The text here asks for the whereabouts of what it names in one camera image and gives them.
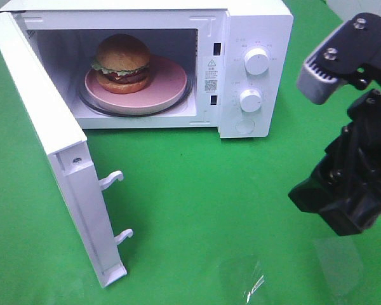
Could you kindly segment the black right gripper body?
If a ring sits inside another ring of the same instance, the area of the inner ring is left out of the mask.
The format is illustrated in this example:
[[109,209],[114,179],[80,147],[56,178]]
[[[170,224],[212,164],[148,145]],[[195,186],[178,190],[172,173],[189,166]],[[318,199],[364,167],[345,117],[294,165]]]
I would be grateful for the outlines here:
[[362,233],[381,215],[381,93],[371,90],[347,110],[351,119],[309,178],[288,194],[339,236]]

